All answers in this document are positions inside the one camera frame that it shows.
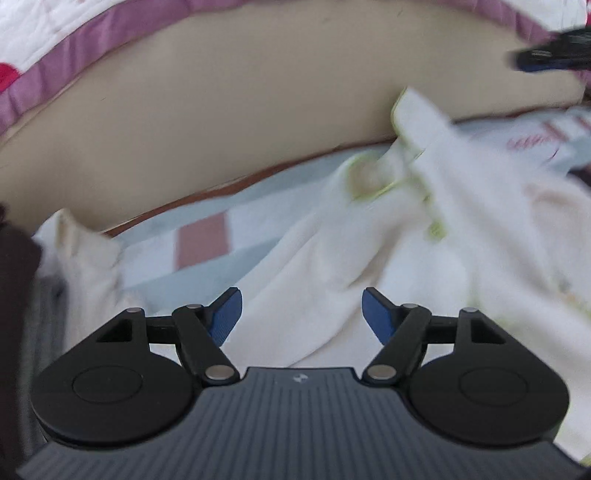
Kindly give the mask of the folded cream garment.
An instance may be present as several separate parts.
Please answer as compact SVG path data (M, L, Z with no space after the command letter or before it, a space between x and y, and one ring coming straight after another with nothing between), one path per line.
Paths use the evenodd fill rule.
M66 287L63 351L120 312L147 307L123 290L119 243L78 223L68 210L55 212L33 239L42 247L39 275L55 276Z

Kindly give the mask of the folded dark brown sweater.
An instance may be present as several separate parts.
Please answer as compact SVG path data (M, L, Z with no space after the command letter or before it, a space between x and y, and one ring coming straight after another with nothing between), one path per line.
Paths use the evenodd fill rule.
M18 378L25 311L41 249L1 209L1 461L22 458L19 440Z

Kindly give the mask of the cream waffle knit garment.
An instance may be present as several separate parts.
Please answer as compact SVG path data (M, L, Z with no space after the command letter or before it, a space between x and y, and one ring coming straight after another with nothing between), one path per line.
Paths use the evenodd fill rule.
M557 441L588 459L589 190L469 139L413 89L391 119L391 148L342 164L240 280L225 355L239 371L362 370L381 347L361 313L367 287L436 315L474 307L565 380Z

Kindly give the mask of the beige bed base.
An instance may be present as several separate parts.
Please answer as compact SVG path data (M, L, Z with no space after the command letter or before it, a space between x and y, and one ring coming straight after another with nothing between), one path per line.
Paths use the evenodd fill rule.
M575 104L569 72L506 63L522 42L431 1L253 2L116 49L1 141L1 200L35 229L67 208L105 229L200 190L391 135L407 86L455 118Z

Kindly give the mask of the bear print quilt purple trim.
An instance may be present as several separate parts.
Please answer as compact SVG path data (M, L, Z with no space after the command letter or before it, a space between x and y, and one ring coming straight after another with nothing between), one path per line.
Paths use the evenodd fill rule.
M587 1L448 1L532 43L590 23ZM1 133L58 96L111 51L187 17L239 1L4 1L1 4Z

